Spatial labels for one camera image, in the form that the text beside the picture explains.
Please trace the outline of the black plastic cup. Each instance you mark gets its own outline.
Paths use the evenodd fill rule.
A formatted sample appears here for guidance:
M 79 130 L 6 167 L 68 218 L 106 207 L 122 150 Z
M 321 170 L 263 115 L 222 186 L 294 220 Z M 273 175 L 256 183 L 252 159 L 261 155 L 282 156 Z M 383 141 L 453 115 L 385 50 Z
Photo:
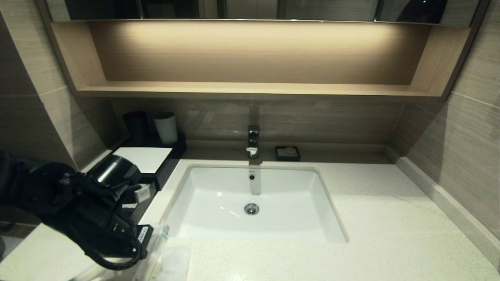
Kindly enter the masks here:
M 123 121 L 130 134 L 130 142 L 135 145 L 145 145 L 150 138 L 148 115 L 143 111 L 123 114 Z

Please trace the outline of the grey plastic cup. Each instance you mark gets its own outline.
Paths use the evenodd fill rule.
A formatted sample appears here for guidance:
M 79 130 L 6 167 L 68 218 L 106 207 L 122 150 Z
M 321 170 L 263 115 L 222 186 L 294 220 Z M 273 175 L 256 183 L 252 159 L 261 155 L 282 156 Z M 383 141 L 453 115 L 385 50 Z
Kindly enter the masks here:
M 177 143 L 177 124 L 173 112 L 159 112 L 152 116 L 159 139 L 164 145 Z

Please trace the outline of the white ceramic sink basin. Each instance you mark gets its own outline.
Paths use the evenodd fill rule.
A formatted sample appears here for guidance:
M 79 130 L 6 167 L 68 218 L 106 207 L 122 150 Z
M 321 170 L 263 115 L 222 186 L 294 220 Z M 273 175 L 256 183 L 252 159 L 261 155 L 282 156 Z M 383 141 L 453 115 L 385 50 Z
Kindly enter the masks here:
M 192 166 L 179 188 L 166 217 L 172 237 L 348 242 L 314 170 Z M 257 215 L 244 212 L 248 203 Z

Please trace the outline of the wooden wall shelf niche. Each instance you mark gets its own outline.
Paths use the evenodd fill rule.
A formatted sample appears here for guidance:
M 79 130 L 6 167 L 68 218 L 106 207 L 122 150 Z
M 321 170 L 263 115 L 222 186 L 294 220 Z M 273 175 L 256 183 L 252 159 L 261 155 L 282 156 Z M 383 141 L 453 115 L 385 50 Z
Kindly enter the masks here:
M 43 23 L 77 96 L 442 100 L 477 31 L 411 23 Z

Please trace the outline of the mirror cabinet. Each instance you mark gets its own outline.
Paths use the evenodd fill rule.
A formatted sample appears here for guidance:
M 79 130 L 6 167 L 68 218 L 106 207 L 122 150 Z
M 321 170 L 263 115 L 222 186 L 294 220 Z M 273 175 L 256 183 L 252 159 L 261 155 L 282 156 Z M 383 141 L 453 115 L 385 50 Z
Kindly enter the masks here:
M 402 22 L 468 27 L 482 0 L 44 0 L 52 21 Z

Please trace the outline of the chrome faucet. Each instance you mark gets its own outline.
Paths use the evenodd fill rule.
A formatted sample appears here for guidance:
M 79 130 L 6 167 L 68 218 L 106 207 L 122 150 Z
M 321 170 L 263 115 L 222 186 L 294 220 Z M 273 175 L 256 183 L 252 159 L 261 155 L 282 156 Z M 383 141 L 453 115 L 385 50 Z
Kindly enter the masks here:
M 248 126 L 248 142 L 245 149 L 248 153 L 248 158 L 250 160 L 254 160 L 259 157 L 259 136 L 260 136 L 259 126 L 256 125 Z

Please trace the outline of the black square soap dish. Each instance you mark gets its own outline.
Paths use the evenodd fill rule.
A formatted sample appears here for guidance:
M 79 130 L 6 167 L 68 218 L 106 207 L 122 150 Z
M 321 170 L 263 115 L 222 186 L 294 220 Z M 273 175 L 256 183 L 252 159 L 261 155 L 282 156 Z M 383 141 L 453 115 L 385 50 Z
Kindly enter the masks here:
M 296 155 L 287 155 L 284 152 L 284 148 L 287 146 L 276 146 L 275 147 L 275 155 L 276 160 L 281 162 L 300 162 L 301 156 L 296 146 L 293 146 L 296 149 Z

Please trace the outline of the black amenity box with drawer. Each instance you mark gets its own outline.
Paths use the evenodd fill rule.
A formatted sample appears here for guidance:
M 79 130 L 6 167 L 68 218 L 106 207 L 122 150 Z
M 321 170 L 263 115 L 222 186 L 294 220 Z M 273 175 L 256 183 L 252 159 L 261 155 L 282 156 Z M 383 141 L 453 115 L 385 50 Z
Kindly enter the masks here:
M 171 145 L 162 144 L 158 137 L 150 137 L 145 146 L 133 146 L 133 142 L 128 139 L 112 154 L 135 164 L 142 173 L 140 182 L 154 184 L 159 192 L 164 188 L 186 149 L 186 139 L 179 135 L 177 142 Z

